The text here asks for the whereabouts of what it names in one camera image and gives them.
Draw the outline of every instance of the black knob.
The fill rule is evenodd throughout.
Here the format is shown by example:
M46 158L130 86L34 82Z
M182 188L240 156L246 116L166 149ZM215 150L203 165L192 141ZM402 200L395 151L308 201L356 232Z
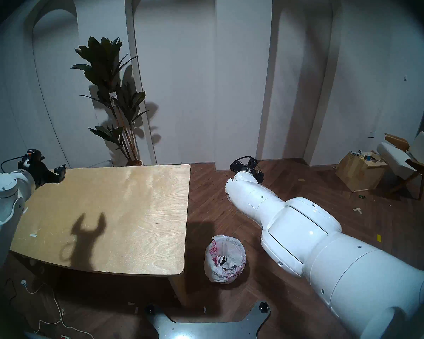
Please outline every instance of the black knob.
M262 313L267 313L269 311L269 308L270 307L269 307L269 305L266 302L262 302L262 303L259 304L259 310Z

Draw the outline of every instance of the metal base plate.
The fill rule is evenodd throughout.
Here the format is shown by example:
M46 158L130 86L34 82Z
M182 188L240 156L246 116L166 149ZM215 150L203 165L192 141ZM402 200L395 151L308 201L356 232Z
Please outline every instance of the metal base plate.
M266 302L257 302L246 317L239 322L221 323L177 323L170 320L163 311L149 305L145 308L149 322L164 339L235 339L257 338L257 332L270 315Z

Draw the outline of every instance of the cable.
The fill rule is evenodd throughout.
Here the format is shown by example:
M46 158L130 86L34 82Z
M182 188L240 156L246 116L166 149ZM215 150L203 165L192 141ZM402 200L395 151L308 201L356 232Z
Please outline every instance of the cable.
M3 290L5 290L6 285L8 284L8 281L11 281L11 285L13 286L13 289L14 289L14 295L9 299L9 304L11 304L11 300L17 296L17 291L16 291L16 287L14 286L14 281L12 278L8 278L6 280L5 285L3 286Z
M41 288L42 288L42 286L43 286L44 284L45 284L45 283L41 284L41 285L39 286L39 288L38 288L36 291L34 291L33 293L27 289L26 283L25 283L23 286L25 287L26 291L27 291L29 294L35 294L35 293L36 293L39 289L41 289Z
M2 172L5 172L5 170L3 170L3 166L2 166L4 163L6 163L6 162L8 162L8 161L11 161L11 160L15 160L15 159L21 159L21 158L23 158L23 157L24 157L24 156L17 156L17 157L15 157L15 158L5 160L3 163L1 163L1 164L0 164L0 168L2 169Z
M45 321L43 321L43 320L39 320L38 321L38 324L39 324L39 326L38 326L38 330L37 331L35 331L35 334L38 334L38 332L40 331L40 329L41 329L41 322L42 323L45 323L46 325L57 325L57 324L59 324L60 322L61 322L61 324L65 327L65 328L71 328L71 329L73 329L73 330L76 330L77 332L80 332L80 333L85 333L85 334L88 334L91 338L93 338L94 339L94 337L90 334L90 333L88 333L88 332L84 332L84 331L82 331L82 330L79 330L79 329L76 329L76 328L74 328L74 327L70 327L70 326L67 326L67 325L65 325L64 324L64 322L63 322L63 315L64 315L64 309L61 309L60 310L60 306L58 305L58 302L56 301L56 299L55 299L55 291L52 289L52 294L53 294L53 300L55 301L55 304L56 304L56 308L58 309L58 313L59 313L59 315L60 315L60 319L58 320L58 321L56 321L55 323L48 323L48 322L45 322Z

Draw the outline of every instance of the wooden table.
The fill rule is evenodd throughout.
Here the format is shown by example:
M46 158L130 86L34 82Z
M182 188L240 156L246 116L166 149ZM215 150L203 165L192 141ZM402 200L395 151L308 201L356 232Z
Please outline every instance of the wooden table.
M376 188L388 167L373 150L362 155L370 155L373 160L366 161L363 157L349 152L336 168L336 175L352 192Z
M180 300L190 165L68 169L26 202L11 250L81 271L166 276Z

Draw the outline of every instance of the white cable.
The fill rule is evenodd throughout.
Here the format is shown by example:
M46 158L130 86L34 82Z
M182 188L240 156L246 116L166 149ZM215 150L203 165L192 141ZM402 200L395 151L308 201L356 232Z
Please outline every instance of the white cable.
M24 285L24 287L25 287L25 289L27 290L27 292L29 293L29 294L35 294L39 289L41 289L42 288L42 286L44 285L45 283L43 283L43 284L41 284L40 286L39 286L39 288L37 289L37 290L35 290L33 293L31 292L31 291L29 291L28 290L28 288L27 288L27 286L26 286L26 284Z
M37 290L36 290L36 292L39 290L39 289L41 289L41 287L44 285L45 283L43 283ZM48 323L48 322L45 322L45 321L43 321L43 320L39 320L38 321L38 324L39 324L39 326L38 326L38 330L35 332L35 334L38 334L38 332L39 332L39 330L41 329L41 322L42 323L45 323L46 325L57 325L57 324L59 324L60 322L61 322L61 324L64 326L64 327L66 327L66 328L71 328L71 329L73 329L73 330L76 330L77 332L80 332L80 333L85 333L85 334L88 334L91 338L93 338L94 339L94 337L90 334L90 333L88 333L88 332L84 332L84 331L82 331L82 330L79 330L79 329L76 329L76 328L74 328L74 327L70 327L70 326L67 326L67 325L65 325L64 324L64 322L63 322L63 315L64 315L64 309L62 309L61 311L60 311L60 306L58 305L58 302L56 301L56 299L55 299L55 291L52 289L52 294L53 294L53 300L55 301L55 303L56 303L56 307L57 307L57 309L58 309L58 313L59 313L59 315L60 315L60 319L58 320L58 321L56 321L55 323Z

